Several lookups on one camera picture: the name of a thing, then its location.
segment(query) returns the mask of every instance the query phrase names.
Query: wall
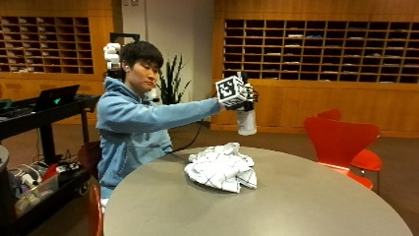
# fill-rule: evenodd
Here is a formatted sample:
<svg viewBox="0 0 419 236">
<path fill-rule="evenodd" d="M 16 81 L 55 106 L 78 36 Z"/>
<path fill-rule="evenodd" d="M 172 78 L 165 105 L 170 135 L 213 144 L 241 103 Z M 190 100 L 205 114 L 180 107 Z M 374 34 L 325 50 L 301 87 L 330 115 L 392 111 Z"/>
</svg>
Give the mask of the wall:
<svg viewBox="0 0 419 236">
<path fill-rule="evenodd" d="M 125 0 L 122 12 L 125 33 L 140 33 L 141 40 L 158 47 L 165 61 L 182 54 L 182 82 L 192 80 L 182 101 L 209 97 L 213 1 L 140 0 L 138 6 L 130 6 Z"/>
</svg>

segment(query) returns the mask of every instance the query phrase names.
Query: black hair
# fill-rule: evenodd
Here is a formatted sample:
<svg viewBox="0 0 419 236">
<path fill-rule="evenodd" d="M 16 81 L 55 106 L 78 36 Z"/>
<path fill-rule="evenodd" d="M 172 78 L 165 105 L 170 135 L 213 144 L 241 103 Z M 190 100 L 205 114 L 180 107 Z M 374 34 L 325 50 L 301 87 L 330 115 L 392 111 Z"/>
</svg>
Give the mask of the black hair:
<svg viewBox="0 0 419 236">
<path fill-rule="evenodd" d="M 130 67 L 138 61 L 146 63 L 156 63 L 161 68 L 164 64 L 164 58 L 157 47 L 148 41 L 137 41 L 128 43 L 120 52 L 121 62 L 125 62 Z"/>
</svg>

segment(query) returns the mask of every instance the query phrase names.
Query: young man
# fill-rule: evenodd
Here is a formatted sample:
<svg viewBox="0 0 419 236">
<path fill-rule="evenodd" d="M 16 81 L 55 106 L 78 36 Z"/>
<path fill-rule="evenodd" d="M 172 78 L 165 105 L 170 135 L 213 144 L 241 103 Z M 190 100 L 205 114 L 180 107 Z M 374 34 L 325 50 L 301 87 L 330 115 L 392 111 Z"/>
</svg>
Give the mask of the young man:
<svg viewBox="0 0 419 236">
<path fill-rule="evenodd" d="M 156 105 L 146 93 L 156 87 L 164 64 L 161 52 L 146 41 L 121 49 L 124 82 L 105 78 L 97 105 L 102 160 L 98 164 L 102 205 L 128 174 L 172 151 L 168 129 L 200 121 L 222 108 L 215 98 L 174 105 Z"/>
</svg>

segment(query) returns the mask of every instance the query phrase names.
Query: round table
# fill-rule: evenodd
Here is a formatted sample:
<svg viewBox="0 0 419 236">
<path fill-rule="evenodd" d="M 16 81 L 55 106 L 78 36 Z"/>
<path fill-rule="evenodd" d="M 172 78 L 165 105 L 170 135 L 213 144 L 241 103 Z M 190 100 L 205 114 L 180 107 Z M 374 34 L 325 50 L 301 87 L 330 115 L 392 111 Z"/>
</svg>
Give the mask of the round table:
<svg viewBox="0 0 419 236">
<path fill-rule="evenodd" d="M 255 162 L 255 190 L 234 194 L 193 182 L 184 168 L 201 150 L 166 155 L 125 177 L 106 206 L 106 236 L 412 235 L 375 192 L 282 152 L 239 149 Z"/>
</svg>

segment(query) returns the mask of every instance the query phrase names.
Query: red chair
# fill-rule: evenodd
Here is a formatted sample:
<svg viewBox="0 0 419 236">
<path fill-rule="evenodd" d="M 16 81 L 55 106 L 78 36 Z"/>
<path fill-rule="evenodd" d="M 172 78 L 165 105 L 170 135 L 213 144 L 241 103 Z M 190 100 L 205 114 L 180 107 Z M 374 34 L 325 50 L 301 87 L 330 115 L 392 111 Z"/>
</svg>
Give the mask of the red chair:
<svg viewBox="0 0 419 236">
<path fill-rule="evenodd" d="M 333 108 L 321 113 L 317 113 L 318 117 L 331 120 L 341 120 L 341 110 Z M 379 194 L 379 171 L 382 169 L 382 161 L 379 156 L 370 151 L 363 149 L 355 156 L 351 165 L 360 169 L 362 175 L 366 176 L 366 170 L 376 173 L 376 193 Z"/>
<path fill-rule="evenodd" d="M 317 162 L 371 189 L 371 180 L 355 175 L 350 167 L 356 154 L 378 139 L 378 126 L 311 116 L 305 119 L 303 128 L 314 144 Z"/>
<path fill-rule="evenodd" d="M 104 235 L 104 214 L 101 194 L 97 185 L 92 184 L 89 195 L 89 236 Z"/>
</svg>

